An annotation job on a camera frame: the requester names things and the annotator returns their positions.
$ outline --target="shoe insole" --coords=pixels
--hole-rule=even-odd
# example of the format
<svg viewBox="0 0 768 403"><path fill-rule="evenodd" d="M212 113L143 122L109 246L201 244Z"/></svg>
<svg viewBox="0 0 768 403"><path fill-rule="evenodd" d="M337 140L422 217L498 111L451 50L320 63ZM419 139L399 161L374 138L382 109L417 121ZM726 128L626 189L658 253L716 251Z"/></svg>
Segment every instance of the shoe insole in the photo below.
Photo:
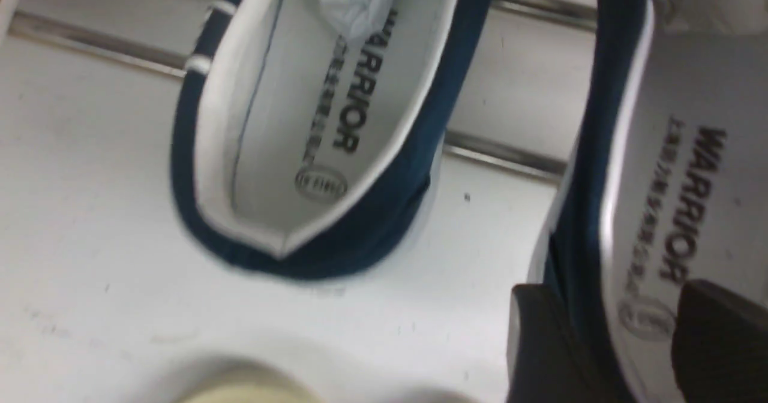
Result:
<svg viewBox="0 0 768 403"><path fill-rule="evenodd" d="M682 401L670 348L687 280L768 302L766 145L768 34L656 31L601 234L614 347L648 401Z"/></svg>
<svg viewBox="0 0 768 403"><path fill-rule="evenodd" d="M384 29L358 43L338 36L318 0L278 1L236 153L238 219L287 238L373 181L418 111L445 1L395 0Z"/></svg>

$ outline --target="navy blue canvas shoe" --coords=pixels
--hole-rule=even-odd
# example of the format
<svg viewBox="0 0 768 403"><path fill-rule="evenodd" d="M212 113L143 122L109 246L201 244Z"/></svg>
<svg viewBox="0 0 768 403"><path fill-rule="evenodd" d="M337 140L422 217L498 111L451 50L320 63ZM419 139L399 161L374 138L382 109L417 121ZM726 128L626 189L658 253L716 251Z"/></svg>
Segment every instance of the navy blue canvas shoe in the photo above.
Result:
<svg viewBox="0 0 768 403"><path fill-rule="evenodd" d="M395 0L348 43L318 0L216 0L187 62L171 176L190 233L233 266L359 272L423 198L491 0Z"/></svg>
<svg viewBox="0 0 768 403"><path fill-rule="evenodd" d="M672 357L689 280L768 302L766 89L765 0L598 0L584 121L529 280L618 401L691 394Z"/></svg>

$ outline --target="circular logo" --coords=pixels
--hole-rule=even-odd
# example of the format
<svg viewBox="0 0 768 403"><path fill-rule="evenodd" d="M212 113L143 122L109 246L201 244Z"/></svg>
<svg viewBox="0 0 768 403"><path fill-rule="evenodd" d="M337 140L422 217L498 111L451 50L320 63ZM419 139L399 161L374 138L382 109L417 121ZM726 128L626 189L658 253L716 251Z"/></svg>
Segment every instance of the circular logo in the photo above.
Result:
<svg viewBox="0 0 768 403"><path fill-rule="evenodd" d="M347 190L346 179L339 171L318 165L302 168L296 174L295 184L299 193L321 203L335 203Z"/></svg>
<svg viewBox="0 0 768 403"><path fill-rule="evenodd" d="M626 331L648 342L669 340L677 324L672 310L652 297L626 297L619 302L618 314Z"/></svg>

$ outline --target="metal bar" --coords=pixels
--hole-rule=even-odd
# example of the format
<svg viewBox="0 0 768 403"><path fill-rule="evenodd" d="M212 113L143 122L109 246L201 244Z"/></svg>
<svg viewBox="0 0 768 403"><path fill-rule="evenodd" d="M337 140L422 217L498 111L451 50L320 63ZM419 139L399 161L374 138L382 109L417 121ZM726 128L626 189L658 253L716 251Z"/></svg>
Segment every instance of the metal bar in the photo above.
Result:
<svg viewBox="0 0 768 403"><path fill-rule="evenodd" d="M567 163L466 133L445 133L444 154L557 184Z"/></svg>
<svg viewBox="0 0 768 403"><path fill-rule="evenodd" d="M571 28L594 31L595 10L560 0L493 0L492 7ZM16 11L10 32L101 56L122 64L140 67L172 77L184 78L186 56L142 43L102 34L32 13ZM449 131L445 135L444 154L453 155L499 170L523 174L548 182L558 182L566 163L545 155L521 151L476 136Z"/></svg>
<svg viewBox="0 0 768 403"><path fill-rule="evenodd" d="M8 31L16 36L53 43L172 77L184 77L184 64L187 61L184 55L32 13L16 10Z"/></svg>
<svg viewBox="0 0 768 403"><path fill-rule="evenodd" d="M598 12L595 8L563 0L493 0L491 8L535 20L556 23L581 31L595 32Z"/></svg>

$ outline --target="white surface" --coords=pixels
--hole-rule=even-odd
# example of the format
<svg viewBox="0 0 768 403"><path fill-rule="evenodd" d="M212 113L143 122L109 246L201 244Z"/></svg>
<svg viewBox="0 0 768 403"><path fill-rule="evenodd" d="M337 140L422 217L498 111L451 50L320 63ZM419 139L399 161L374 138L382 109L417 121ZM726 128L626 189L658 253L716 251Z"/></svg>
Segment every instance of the white surface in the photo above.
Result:
<svg viewBox="0 0 768 403"><path fill-rule="evenodd" d="M189 53L211 0L21 0L24 10ZM595 0L570 0L595 4ZM568 159L593 36L491 13L451 128Z"/></svg>
<svg viewBox="0 0 768 403"><path fill-rule="evenodd" d="M324 285L245 275L173 211L178 86L0 47L0 401L167 403L236 361L282 368L332 403L436 389L502 400L509 291L552 187L445 160L413 250Z"/></svg>

